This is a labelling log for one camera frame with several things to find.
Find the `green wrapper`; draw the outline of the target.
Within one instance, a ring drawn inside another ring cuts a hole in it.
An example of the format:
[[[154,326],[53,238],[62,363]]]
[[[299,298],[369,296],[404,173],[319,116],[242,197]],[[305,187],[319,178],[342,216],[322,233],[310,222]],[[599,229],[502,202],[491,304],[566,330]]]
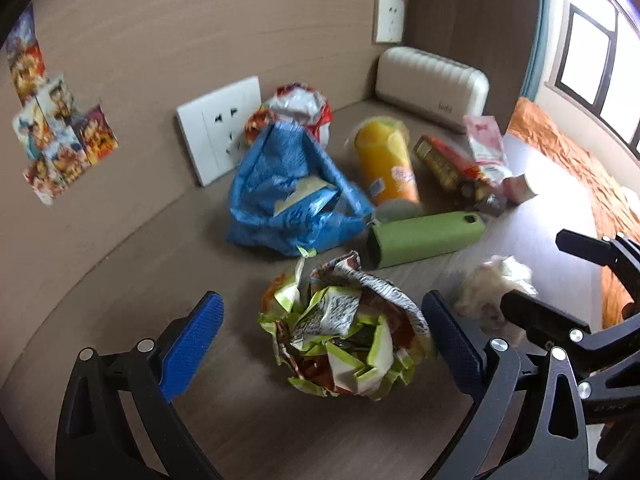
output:
[[[435,355],[420,308],[397,286],[361,266],[358,252],[305,269],[311,252],[275,278],[262,296],[260,327],[288,382],[313,396],[378,401],[408,385]]]

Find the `orange bed cover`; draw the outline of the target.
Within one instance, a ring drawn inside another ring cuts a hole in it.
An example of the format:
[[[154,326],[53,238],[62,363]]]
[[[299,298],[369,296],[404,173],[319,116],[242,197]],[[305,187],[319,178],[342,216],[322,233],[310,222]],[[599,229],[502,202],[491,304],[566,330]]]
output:
[[[593,155],[562,133],[541,107],[521,96],[515,104],[508,131],[585,185],[591,195],[598,235],[623,233],[632,240],[639,239],[639,214],[628,205],[623,187]]]

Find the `white crumpled tissue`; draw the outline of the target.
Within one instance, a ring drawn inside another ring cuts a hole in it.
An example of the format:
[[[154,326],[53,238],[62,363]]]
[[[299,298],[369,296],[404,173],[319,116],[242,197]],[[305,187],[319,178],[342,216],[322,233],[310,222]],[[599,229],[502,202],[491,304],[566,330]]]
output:
[[[454,304],[457,315],[478,323],[489,336],[520,340],[522,330],[504,317],[500,302],[511,290],[536,298],[533,272],[513,256],[492,256],[480,264],[463,281]]]

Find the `pink white tube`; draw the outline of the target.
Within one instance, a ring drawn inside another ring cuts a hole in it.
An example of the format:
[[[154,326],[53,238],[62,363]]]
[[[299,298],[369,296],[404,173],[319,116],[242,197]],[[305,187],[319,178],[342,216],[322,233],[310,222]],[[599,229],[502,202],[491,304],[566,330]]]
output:
[[[472,159],[494,190],[517,205],[537,196],[526,174],[514,174],[509,168],[503,136],[494,116],[464,116],[463,125]]]

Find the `red snack box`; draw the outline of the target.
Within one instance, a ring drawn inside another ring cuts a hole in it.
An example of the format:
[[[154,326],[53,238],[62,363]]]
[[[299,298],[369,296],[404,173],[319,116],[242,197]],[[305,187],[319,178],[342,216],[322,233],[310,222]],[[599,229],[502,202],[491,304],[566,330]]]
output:
[[[416,158],[427,166],[440,187],[466,209],[499,217],[506,211],[506,198],[475,162],[449,144],[420,136],[413,148]]]

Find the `blue crumpled bag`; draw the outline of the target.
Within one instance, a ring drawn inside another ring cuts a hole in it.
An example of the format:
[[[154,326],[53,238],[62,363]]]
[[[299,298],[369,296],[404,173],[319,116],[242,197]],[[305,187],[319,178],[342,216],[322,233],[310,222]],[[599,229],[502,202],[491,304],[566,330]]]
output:
[[[229,193],[228,240],[296,257],[359,235],[373,206],[295,122],[273,122],[246,152]]]

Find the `teal curtain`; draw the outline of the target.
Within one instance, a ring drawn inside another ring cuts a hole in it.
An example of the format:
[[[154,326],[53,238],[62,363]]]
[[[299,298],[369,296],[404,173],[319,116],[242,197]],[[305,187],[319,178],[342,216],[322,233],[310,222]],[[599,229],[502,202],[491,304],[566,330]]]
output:
[[[550,32],[550,9],[551,0],[538,0],[534,39],[520,92],[520,96],[529,101],[536,99],[544,74]]]

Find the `dark framed window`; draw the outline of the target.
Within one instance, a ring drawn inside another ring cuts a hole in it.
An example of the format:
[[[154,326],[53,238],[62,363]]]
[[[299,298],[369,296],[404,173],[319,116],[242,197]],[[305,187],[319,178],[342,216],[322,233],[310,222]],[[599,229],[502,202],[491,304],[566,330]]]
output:
[[[639,33],[615,0],[564,0],[553,87],[639,155]]]

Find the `colourful cartoon stickers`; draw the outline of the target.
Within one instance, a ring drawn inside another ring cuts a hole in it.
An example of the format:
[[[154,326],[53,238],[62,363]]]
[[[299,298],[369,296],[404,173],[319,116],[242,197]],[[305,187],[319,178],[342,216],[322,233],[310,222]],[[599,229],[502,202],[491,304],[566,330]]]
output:
[[[6,37],[6,59],[22,104],[12,127],[28,159],[23,176],[40,202],[50,206],[119,143],[101,105],[81,112],[65,77],[48,75],[32,6]]]

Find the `red silver crumpled wrapper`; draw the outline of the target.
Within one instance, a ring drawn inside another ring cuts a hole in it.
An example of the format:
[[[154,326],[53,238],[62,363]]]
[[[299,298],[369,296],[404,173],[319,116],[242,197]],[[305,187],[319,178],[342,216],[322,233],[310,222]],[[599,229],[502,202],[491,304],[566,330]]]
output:
[[[301,82],[285,84],[247,119],[244,142],[251,146],[272,122],[296,122],[325,148],[329,144],[332,120],[332,108],[322,93]]]

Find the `lower white wall socket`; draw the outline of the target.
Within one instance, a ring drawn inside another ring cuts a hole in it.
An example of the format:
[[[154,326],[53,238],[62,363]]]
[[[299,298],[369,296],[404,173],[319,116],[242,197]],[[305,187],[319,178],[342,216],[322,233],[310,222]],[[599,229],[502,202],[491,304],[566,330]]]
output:
[[[257,76],[228,84],[182,104],[177,118],[201,186],[239,165],[245,151],[244,126],[262,105]]]

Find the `white wall socket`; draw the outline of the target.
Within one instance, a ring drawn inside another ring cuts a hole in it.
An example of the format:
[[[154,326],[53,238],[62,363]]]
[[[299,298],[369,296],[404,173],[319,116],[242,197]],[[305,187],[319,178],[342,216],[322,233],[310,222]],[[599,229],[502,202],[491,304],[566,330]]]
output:
[[[244,126],[262,105],[257,76],[228,84],[182,104],[177,118],[201,186],[239,165],[245,151]]]
[[[375,0],[373,40],[376,44],[401,43],[405,10],[405,0]]]

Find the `upper white wall socket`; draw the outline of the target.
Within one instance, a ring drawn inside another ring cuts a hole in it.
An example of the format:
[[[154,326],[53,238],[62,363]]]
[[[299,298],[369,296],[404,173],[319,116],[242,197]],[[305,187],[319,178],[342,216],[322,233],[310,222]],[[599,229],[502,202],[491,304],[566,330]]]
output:
[[[405,10],[405,0],[375,0],[373,40],[376,44],[401,43]]]

